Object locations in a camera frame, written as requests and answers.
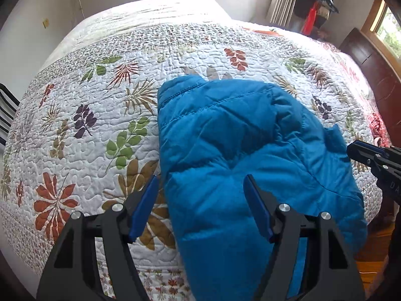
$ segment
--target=brown fern print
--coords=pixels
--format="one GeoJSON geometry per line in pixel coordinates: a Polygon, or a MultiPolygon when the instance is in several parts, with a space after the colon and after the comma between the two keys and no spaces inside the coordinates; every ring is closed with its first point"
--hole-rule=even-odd
{"type": "Polygon", "coordinates": [[[313,80],[316,80],[316,88],[322,89],[323,87],[326,87],[327,84],[332,82],[327,72],[320,68],[317,64],[311,64],[307,69],[307,72],[312,75],[313,80]]]}
{"type": "Polygon", "coordinates": [[[230,58],[230,63],[232,66],[236,67],[238,71],[245,71],[248,64],[245,62],[245,52],[241,50],[231,50],[230,48],[225,48],[224,52],[230,58]]]}

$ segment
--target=green leaf print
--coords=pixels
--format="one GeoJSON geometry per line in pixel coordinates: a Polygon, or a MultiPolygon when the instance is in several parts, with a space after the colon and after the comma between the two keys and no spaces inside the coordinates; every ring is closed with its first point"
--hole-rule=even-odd
{"type": "Polygon", "coordinates": [[[122,56],[111,56],[99,62],[99,64],[111,64],[115,63],[118,60],[122,59],[122,56]]]}
{"type": "Polygon", "coordinates": [[[105,66],[100,66],[100,65],[96,66],[96,73],[98,76],[103,76],[104,74],[106,74],[106,71],[107,70],[105,66]]]}
{"type": "Polygon", "coordinates": [[[95,62],[93,64],[90,64],[87,66],[87,72],[84,74],[84,76],[81,79],[81,83],[83,83],[85,80],[88,82],[93,78],[93,74],[95,73],[96,69],[96,75],[98,76],[104,76],[107,72],[107,68],[105,66],[102,66],[102,64],[112,64],[120,60],[122,56],[111,56],[109,58],[106,58],[100,62],[95,62]]]}
{"type": "Polygon", "coordinates": [[[302,73],[305,71],[305,62],[304,58],[289,58],[285,63],[285,67],[289,72],[298,72],[302,73]]]}
{"type": "Polygon", "coordinates": [[[118,133],[116,142],[109,140],[106,145],[106,155],[112,160],[107,166],[106,173],[110,167],[113,167],[113,161],[116,160],[115,166],[117,169],[123,169],[127,160],[131,159],[134,154],[132,146],[138,145],[142,140],[141,136],[148,134],[145,128],[149,124],[147,117],[141,117],[138,122],[131,121],[128,125],[128,131],[123,130],[118,133]]]}

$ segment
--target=quilted bedspread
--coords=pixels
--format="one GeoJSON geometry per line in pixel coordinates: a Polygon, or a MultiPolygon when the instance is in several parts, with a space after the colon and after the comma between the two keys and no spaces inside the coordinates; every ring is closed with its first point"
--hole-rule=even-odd
{"type": "MultiPolygon", "coordinates": [[[[71,212],[101,213],[160,173],[157,90],[183,74],[276,83],[324,126],[336,123],[346,143],[390,144],[366,79],[332,45],[234,21],[160,22],[105,35],[35,77],[8,137],[3,231],[34,273],[71,212]]],[[[371,221],[381,191],[363,165],[354,163],[353,174],[371,221]]],[[[113,296],[101,240],[96,249],[104,292],[113,296]]],[[[151,299],[193,299],[162,187],[130,250],[151,299]]]]}

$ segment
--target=floral pattern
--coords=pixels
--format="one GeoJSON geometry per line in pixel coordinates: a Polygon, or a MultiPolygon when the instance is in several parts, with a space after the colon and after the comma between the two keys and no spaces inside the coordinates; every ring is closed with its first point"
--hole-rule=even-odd
{"type": "Polygon", "coordinates": [[[22,198],[24,195],[24,185],[22,181],[20,181],[17,188],[15,188],[15,194],[17,195],[17,205],[18,207],[21,207],[22,198]]]}
{"type": "MultiPolygon", "coordinates": [[[[115,203],[123,203],[129,194],[140,191],[154,173],[157,164],[158,161],[149,161],[142,167],[141,171],[139,171],[138,159],[131,160],[127,166],[126,177],[122,174],[118,175],[118,184],[122,194],[116,195],[115,192],[103,191],[106,197],[113,199],[105,201],[102,208],[107,210],[115,203]]],[[[157,237],[165,246],[172,249],[176,248],[174,235],[164,223],[164,220],[169,218],[170,215],[168,213],[163,187],[162,184],[160,184],[156,202],[149,215],[144,232],[139,237],[139,240],[144,246],[148,249],[155,250],[154,238],[157,237]]]]}
{"type": "Polygon", "coordinates": [[[47,239],[52,236],[54,242],[57,241],[65,222],[68,220],[70,214],[66,208],[74,208],[78,202],[70,199],[75,184],[70,184],[63,189],[65,179],[59,191],[57,191],[57,176],[54,174],[53,179],[50,178],[49,173],[43,173],[43,180],[45,186],[39,185],[36,192],[40,200],[36,200],[33,208],[37,213],[40,213],[35,220],[35,228],[41,231],[44,226],[47,239]]]}
{"type": "Polygon", "coordinates": [[[138,107],[139,113],[142,113],[141,105],[143,105],[152,115],[154,115],[150,105],[157,106],[157,89],[152,87],[153,84],[153,80],[146,79],[141,85],[137,83],[132,89],[132,92],[127,88],[127,97],[125,99],[126,110],[124,115],[127,114],[131,105],[133,109],[138,107]]]}
{"type": "Polygon", "coordinates": [[[109,90],[114,88],[115,86],[120,87],[122,81],[127,81],[131,84],[131,76],[133,74],[139,74],[139,70],[141,66],[138,66],[139,62],[123,62],[119,66],[114,68],[114,79],[107,87],[109,90]]]}
{"type": "Polygon", "coordinates": [[[56,104],[52,103],[50,109],[47,110],[46,116],[42,118],[43,123],[41,127],[43,131],[48,131],[52,129],[59,116],[60,111],[61,110],[56,106],[56,104]]]}
{"type": "Polygon", "coordinates": [[[81,83],[83,83],[85,80],[88,82],[91,81],[94,73],[96,73],[97,76],[104,76],[107,72],[107,68],[104,65],[115,63],[118,60],[120,60],[121,58],[122,58],[121,56],[111,56],[109,58],[103,59],[102,61],[100,61],[98,63],[93,63],[93,64],[87,66],[87,68],[86,68],[87,72],[82,77],[81,83]]]}
{"type": "Polygon", "coordinates": [[[50,91],[54,88],[54,84],[49,84],[46,86],[45,92],[43,93],[43,97],[41,102],[39,103],[39,107],[42,107],[43,103],[47,100],[47,97],[50,94],[50,91]]]}
{"type": "Polygon", "coordinates": [[[93,112],[90,111],[89,105],[81,104],[77,109],[77,114],[74,116],[75,129],[78,129],[78,132],[74,135],[75,138],[82,138],[85,131],[92,135],[89,131],[89,128],[93,127],[97,121],[97,118],[94,117],[93,112]]]}
{"type": "Polygon", "coordinates": [[[225,48],[224,52],[230,58],[232,66],[236,67],[238,71],[245,71],[248,64],[245,62],[245,52],[241,50],[233,50],[225,48]]]}
{"type": "Polygon", "coordinates": [[[112,166],[114,160],[117,169],[123,169],[127,165],[127,160],[131,159],[134,154],[132,146],[138,145],[142,137],[147,135],[148,131],[145,128],[149,124],[147,117],[141,117],[138,122],[131,121],[128,125],[128,132],[121,131],[117,135],[116,142],[109,140],[106,145],[106,155],[111,158],[106,172],[112,166]]]}

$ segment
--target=leaf print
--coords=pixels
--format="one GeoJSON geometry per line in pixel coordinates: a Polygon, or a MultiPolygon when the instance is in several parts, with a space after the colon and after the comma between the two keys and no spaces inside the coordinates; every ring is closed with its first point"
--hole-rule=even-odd
{"type": "Polygon", "coordinates": [[[123,80],[125,82],[128,80],[128,82],[131,84],[131,76],[133,74],[139,74],[139,70],[142,68],[141,66],[138,66],[138,64],[139,64],[139,62],[131,62],[131,63],[127,64],[124,61],[124,63],[115,67],[114,68],[115,77],[112,80],[112,82],[107,85],[107,87],[111,86],[109,88],[109,90],[114,88],[115,86],[120,87],[121,82],[123,80]]]}
{"type": "Polygon", "coordinates": [[[145,230],[139,237],[139,240],[144,244],[145,247],[154,251],[154,236],[149,231],[148,224],[145,225],[145,230]]]}
{"type": "Polygon", "coordinates": [[[18,207],[21,207],[22,198],[24,195],[24,185],[22,181],[20,181],[17,188],[15,189],[15,194],[17,195],[17,205],[18,207]]]}
{"type": "Polygon", "coordinates": [[[99,64],[111,64],[121,60],[122,56],[111,56],[99,62],[99,64]]]}
{"type": "Polygon", "coordinates": [[[334,94],[336,95],[336,98],[340,101],[340,103],[349,106],[348,95],[344,93],[338,86],[332,85],[332,88],[334,89],[334,94]]]}
{"type": "Polygon", "coordinates": [[[65,142],[63,141],[63,139],[65,138],[67,130],[68,120],[64,120],[60,128],[57,130],[57,137],[53,141],[54,148],[50,150],[50,157],[58,157],[59,159],[62,159],[64,157],[65,142]]]}
{"type": "Polygon", "coordinates": [[[66,178],[64,178],[60,190],[57,191],[57,176],[53,175],[53,179],[51,179],[49,173],[44,172],[43,180],[45,187],[39,185],[36,188],[39,197],[44,200],[36,200],[33,204],[34,210],[40,213],[36,217],[35,228],[41,231],[47,222],[45,228],[46,237],[50,239],[51,235],[54,242],[57,241],[65,222],[69,218],[65,207],[74,208],[78,205],[76,200],[68,199],[73,193],[75,184],[68,185],[63,189],[66,178]]]}
{"type": "Polygon", "coordinates": [[[137,145],[141,141],[141,136],[147,135],[148,131],[144,128],[149,124],[147,117],[141,117],[138,122],[131,121],[128,125],[128,131],[121,131],[117,135],[116,142],[109,140],[106,145],[106,155],[109,155],[110,161],[106,168],[106,173],[116,159],[115,166],[117,169],[123,169],[127,165],[127,160],[131,159],[134,152],[132,146],[137,145]]]}
{"type": "Polygon", "coordinates": [[[100,62],[95,62],[91,65],[87,66],[87,72],[81,79],[81,83],[85,80],[88,82],[93,78],[93,74],[96,73],[97,76],[104,76],[107,73],[107,68],[102,64],[112,64],[120,60],[122,56],[111,56],[109,58],[105,58],[100,62]]]}
{"type": "Polygon", "coordinates": [[[81,104],[77,109],[77,114],[74,116],[75,129],[79,129],[78,132],[74,135],[75,138],[82,138],[85,131],[92,135],[88,128],[93,127],[97,121],[97,118],[94,117],[93,112],[89,113],[89,106],[81,104]]]}
{"type": "Polygon", "coordinates": [[[139,113],[141,113],[141,105],[143,105],[152,115],[154,115],[150,104],[157,106],[157,89],[153,89],[152,85],[154,81],[146,79],[141,86],[139,83],[132,89],[132,92],[127,88],[127,97],[125,99],[126,110],[124,115],[130,109],[132,105],[133,109],[139,107],[139,113]]]}
{"type": "Polygon", "coordinates": [[[59,116],[60,109],[56,107],[55,103],[50,106],[50,109],[47,110],[47,114],[42,118],[42,132],[47,130],[51,130],[53,124],[56,122],[57,117],[59,116]]]}
{"type": "Polygon", "coordinates": [[[106,67],[105,66],[100,66],[100,65],[97,65],[96,66],[96,73],[97,73],[97,75],[98,76],[103,76],[103,75],[105,75],[106,74],[106,67]]]}
{"type": "Polygon", "coordinates": [[[322,103],[320,99],[318,99],[316,96],[312,95],[312,97],[313,97],[312,103],[315,105],[316,111],[318,111],[322,115],[323,119],[327,120],[328,115],[332,110],[331,106],[327,105],[327,103],[324,102],[322,103]]]}
{"type": "Polygon", "coordinates": [[[163,244],[171,249],[175,249],[174,235],[167,228],[166,224],[152,214],[150,214],[148,218],[148,224],[153,234],[157,236],[163,244]]]}
{"type": "Polygon", "coordinates": [[[317,64],[311,64],[306,71],[312,75],[312,80],[316,80],[316,88],[322,89],[326,87],[329,83],[332,83],[332,80],[327,75],[327,73],[317,64]]]}
{"type": "MultiPolygon", "coordinates": [[[[126,178],[123,175],[118,176],[118,185],[122,191],[122,195],[113,195],[104,191],[105,195],[117,198],[117,200],[107,200],[103,203],[102,209],[107,210],[117,202],[124,202],[127,196],[135,191],[140,191],[149,180],[150,176],[154,174],[158,165],[158,161],[149,161],[143,165],[140,172],[138,172],[138,159],[130,161],[127,167],[126,178]]],[[[160,182],[159,194],[153,206],[153,210],[148,218],[148,223],[145,226],[144,232],[138,238],[144,246],[148,249],[154,250],[154,238],[157,237],[164,245],[169,248],[175,249],[175,238],[170,229],[163,222],[170,218],[164,192],[160,182]]]]}
{"type": "Polygon", "coordinates": [[[295,87],[290,84],[285,77],[282,76],[274,76],[273,77],[275,80],[277,80],[277,84],[284,89],[286,92],[288,92],[291,96],[297,97],[297,91],[295,87]]]}
{"type": "Polygon", "coordinates": [[[45,92],[43,93],[43,97],[41,99],[41,102],[39,103],[39,108],[42,107],[43,103],[47,100],[47,97],[50,94],[50,91],[54,88],[54,84],[49,84],[46,86],[45,92]]]}
{"type": "Polygon", "coordinates": [[[181,69],[184,70],[184,74],[193,74],[195,76],[199,76],[199,73],[197,73],[196,70],[190,69],[187,66],[182,66],[181,69]]]}
{"type": "Polygon", "coordinates": [[[208,78],[209,81],[220,79],[216,69],[211,66],[208,66],[206,69],[206,77],[208,78]]]}
{"type": "Polygon", "coordinates": [[[4,201],[7,201],[8,195],[11,193],[10,182],[11,182],[11,170],[8,166],[8,155],[3,160],[3,178],[1,180],[1,191],[4,201]]]}
{"type": "Polygon", "coordinates": [[[232,50],[230,48],[225,48],[224,52],[226,56],[230,58],[230,63],[232,66],[236,67],[238,71],[245,71],[248,64],[245,62],[245,52],[241,50],[232,50]]]}
{"type": "Polygon", "coordinates": [[[285,60],[287,60],[287,62],[285,63],[285,67],[289,72],[303,73],[306,69],[306,60],[304,58],[288,58],[285,60]]]}

